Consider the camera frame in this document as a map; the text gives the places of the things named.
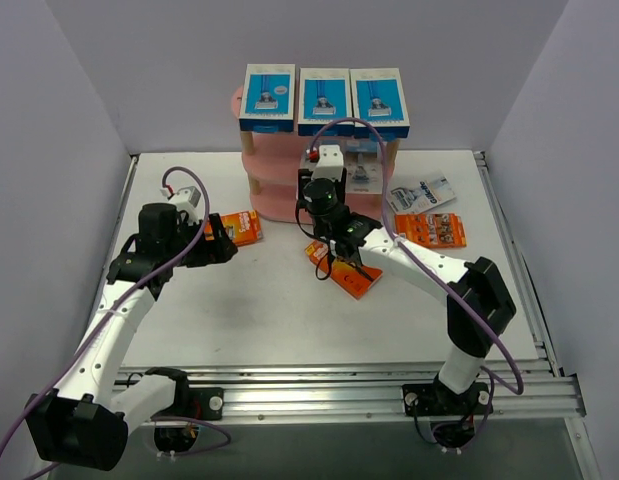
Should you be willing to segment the clear blister razor pack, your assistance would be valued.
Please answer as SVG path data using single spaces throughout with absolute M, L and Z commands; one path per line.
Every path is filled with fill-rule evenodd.
M 346 192 L 379 195 L 382 191 L 380 147 L 371 140 L 345 140 L 344 164 L 347 172 Z

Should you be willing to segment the white Gillette pack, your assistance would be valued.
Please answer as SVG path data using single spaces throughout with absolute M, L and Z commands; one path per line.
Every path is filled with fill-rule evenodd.
M 299 169 L 308 170 L 310 172 L 312 172 L 315 169 L 315 163 L 311 160 L 310 153 L 308 151 L 305 151 L 303 155 L 301 156 Z
M 386 201 L 395 214 L 421 214 L 455 199 L 454 189 L 440 170 L 395 176 L 386 194 Z

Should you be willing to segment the blue Harry's box front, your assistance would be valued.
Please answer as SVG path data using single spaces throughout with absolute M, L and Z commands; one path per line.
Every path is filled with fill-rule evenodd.
M 348 68 L 301 68 L 297 133 L 314 136 L 324 125 L 353 116 Z

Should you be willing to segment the blue Harry's razor box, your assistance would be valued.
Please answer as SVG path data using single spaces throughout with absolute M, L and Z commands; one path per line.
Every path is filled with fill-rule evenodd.
M 350 69 L 349 73 L 353 116 L 371 124 L 385 141 L 407 138 L 410 119 L 399 69 Z

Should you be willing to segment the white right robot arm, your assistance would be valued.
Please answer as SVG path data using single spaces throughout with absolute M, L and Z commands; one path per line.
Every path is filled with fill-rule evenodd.
M 430 387 L 435 406 L 457 415 L 480 396 L 476 379 L 517 309 L 497 265 L 439 254 L 390 232 L 344 203 L 343 180 L 298 172 L 296 212 L 312 223 L 308 237 L 326 248 L 329 264 L 379 269 L 436 299 L 446 309 L 451 350 Z

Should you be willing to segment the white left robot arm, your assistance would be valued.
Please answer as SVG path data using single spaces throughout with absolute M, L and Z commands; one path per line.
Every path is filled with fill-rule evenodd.
M 31 396 L 27 404 L 27 428 L 41 459 L 110 471 L 144 422 L 195 412 L 189 380 L 179 369 L 151 367 L 119 394 L 113 386 L 134 335 L 174 269 L 223 264 L 237 252 L 217 213 L 198 220 L 193 210 L 174 203 L 142 207 L 137 233 L 110 264 L 76 361 L 49 392 Z

